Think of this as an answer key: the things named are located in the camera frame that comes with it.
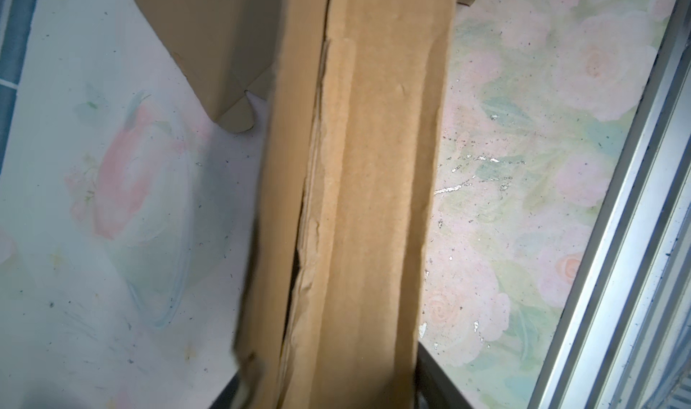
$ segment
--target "floral pattern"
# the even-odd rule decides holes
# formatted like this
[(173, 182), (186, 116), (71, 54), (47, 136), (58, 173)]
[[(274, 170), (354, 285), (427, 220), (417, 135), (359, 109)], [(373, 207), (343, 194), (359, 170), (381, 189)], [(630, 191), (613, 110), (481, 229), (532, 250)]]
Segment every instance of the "floral pattern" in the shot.
[(420, 339), (475, 409), (528, 404), (674, 1), (458, 8)]

